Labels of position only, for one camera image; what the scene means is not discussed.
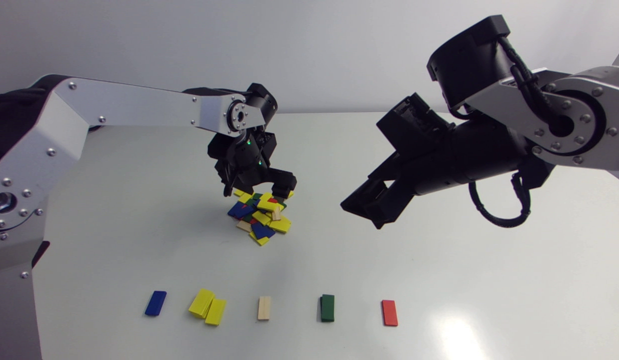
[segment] wooden block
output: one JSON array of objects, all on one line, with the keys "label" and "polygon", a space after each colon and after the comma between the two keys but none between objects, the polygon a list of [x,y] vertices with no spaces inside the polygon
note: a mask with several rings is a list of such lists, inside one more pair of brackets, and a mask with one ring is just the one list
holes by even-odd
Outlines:
[{"label": "wooden block", "polygon": [[272,304],[271,296],[260,296],[258,298],[258,316],[259,321],[268,321],[270,306]]},{"label": "wooden block", "polygon": [[148,317],[158,317],[163,308],[163,301],[165,301],[166,296],[168,296],[166,291],[154,291],[145,309],[145,315]]},{"label": "wooden block", "polygon": [[267,210],[268,212],[273,212],[276,208],[282,208],[283,206],[277,202],[269,202],[263,201],[262,199],[257,203],[257,208],[260,210]]},{"label": "wooden block", "polygon": [[282,219],[281,217],[281,208],[280,207],[276,207],[273,212],[271,213],[271,219],[273,221],[279,221]]},{"label": "wooden block", "polygon": [[243,220],[239,221],[236,224],[236,227],[241,229],[241,230],[245,230],[248,233],[252,231],[252,225],[250,223],[248,223],[247,221],[243,221]]},{"label": "wooden block", "polygon": [[290,230],[292,222],[289,221],[289,219],[287,219],[285,216],[280,215],[280,220],[271,221],[267,226],[269,226],[273,230],[285,234]]},{"label": "wooden block", "polygon": [[257,211],[254,212],[252,214],[252,218],[257,219],[257,221],[265,226],[267,226],[269,223],[271,223],[271,219],[268,217],[268,215],[263,214],[263,212]]},{"label": "wooden block", "polygon": [[200,289],[196,297],[191,302],[189,312],[197,318],[205,319],[213,300],[214,292],[207,289]]},{"label": "wooden block", "polygon": [[269,243],[269,237],[261,237],[260,239],[256,239],[256,243],[259,244],[259,246],[264,246]]},{"label": "wooden block", "polygon": [[323,294],[320,297],[320,321],[334,322],[334,295]]},{"label": "wooden block", "polygon": [[215,298],[212,300],[211,305],[209,305],[209,312],[207,313],[205,324],[213,326],[221,325],[221,319],[223,318],[223,312],[225,311],[225,304],[227,304],[227,300],[222,300],[220,298]]},{"label": "wooden block", "polygon": [[396,303],[394,300],[381,301],[383,306],[383,321],[385,326],[399,326],[399,319],[396,316]]},{"label": "wooden block", "polygon": [[248,193],[243,193],[239,198],[238,201],[245,204],[248,202],[248,200],[252,199],[252,195],[248,194]]}]

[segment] white table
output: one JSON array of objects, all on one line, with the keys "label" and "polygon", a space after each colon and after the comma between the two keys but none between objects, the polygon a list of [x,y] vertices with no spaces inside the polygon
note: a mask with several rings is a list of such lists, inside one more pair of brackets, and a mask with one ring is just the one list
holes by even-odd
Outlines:
[{"label": "white table", "polygon": [[[298,186],[291,231],[263,247],[226,215],[237,199],[221,194],[212,133],[90,135],[51,194],[51,247],[33,272],[44,359],[618,359],[619,181],[556,168],[512,229],[460,186],[375,230],[339,203],[392,152],[381,116],[273,119],[272,165]],[[518,214],[509,175],[478,189],[493,214]],[[218,328],[188,314],[200,288],[227,299]],[[154,290],[167,298],[147,317]],[[317,319],[321,294],[335,295],[334,323]],[[269,322],[256,320],[259,296],[272,298]],[[397,328],[383,326],[383,299]]]}]

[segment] screw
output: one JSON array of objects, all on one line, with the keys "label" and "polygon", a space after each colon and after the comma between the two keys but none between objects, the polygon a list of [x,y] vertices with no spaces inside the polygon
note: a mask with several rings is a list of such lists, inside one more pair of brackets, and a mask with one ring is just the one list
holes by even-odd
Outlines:
[{"label": "screw", "polygon": [[591,89],[591,95],[596,97],[603,95],[603,88],[600,86],[596,86],[595,88]]}]

